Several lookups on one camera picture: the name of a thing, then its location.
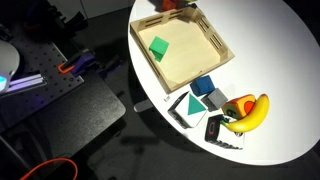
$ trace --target blue light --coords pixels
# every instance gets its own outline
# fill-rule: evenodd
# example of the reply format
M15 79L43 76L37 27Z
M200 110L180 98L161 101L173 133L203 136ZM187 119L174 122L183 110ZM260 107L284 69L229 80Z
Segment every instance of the blue light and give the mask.
M0 82L5 82L7 79L5 77L0 76Z

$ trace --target blue cube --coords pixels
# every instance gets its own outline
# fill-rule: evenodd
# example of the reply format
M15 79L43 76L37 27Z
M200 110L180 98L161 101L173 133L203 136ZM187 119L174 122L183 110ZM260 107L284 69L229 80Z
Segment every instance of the blue cube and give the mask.
M210 93L216 89L209 75L195 79L190 84L190 87L192 89L193 94L195 94L196 96L201 96Z

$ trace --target wooden tray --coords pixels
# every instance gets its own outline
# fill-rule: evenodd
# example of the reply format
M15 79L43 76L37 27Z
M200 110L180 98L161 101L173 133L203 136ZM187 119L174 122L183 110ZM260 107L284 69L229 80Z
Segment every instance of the wooden tray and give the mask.
M231 60L234 55L195 5L130 23L130 32L166 93ZM158 36L169 42L161 62L149 51Z

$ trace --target block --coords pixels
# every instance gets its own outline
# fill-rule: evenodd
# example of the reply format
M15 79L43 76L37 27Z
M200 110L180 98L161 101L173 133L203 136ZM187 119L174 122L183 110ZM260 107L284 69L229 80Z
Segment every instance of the block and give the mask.
M161 62L164 54L168 49L169 43L159 37L155 37L149 47L156 61Z
M220 123L222 119L223 115L212 116L208 119L205 141L225 149L243 149L245 134L229 131Z
M215 87L209 75L195 79L190 84L190 87L193 94L195 94L196 96L201 96L215 90Z
M168 110L183 128L196 127L206 112L205 105L190 92L181 95Z
M208 107L208 111L212 112L220 109L228 101L228 98L219 88L216 88L213 92L204 96L201 101Z
M256 98L254 97L254 95L248 94L228 101L222 106L222 111L226 116L230 116L239 120L250 113L255 101Z

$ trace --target yellow banana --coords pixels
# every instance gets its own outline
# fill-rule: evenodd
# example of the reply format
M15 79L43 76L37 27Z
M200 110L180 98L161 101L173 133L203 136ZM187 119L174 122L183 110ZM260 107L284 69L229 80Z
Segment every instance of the yellow banana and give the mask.
M269 98L266 94L260 95L256 100L251 112L243 119L227 123L221 121L227 129L233 132L243 133L248 132L258 127L268 114Z

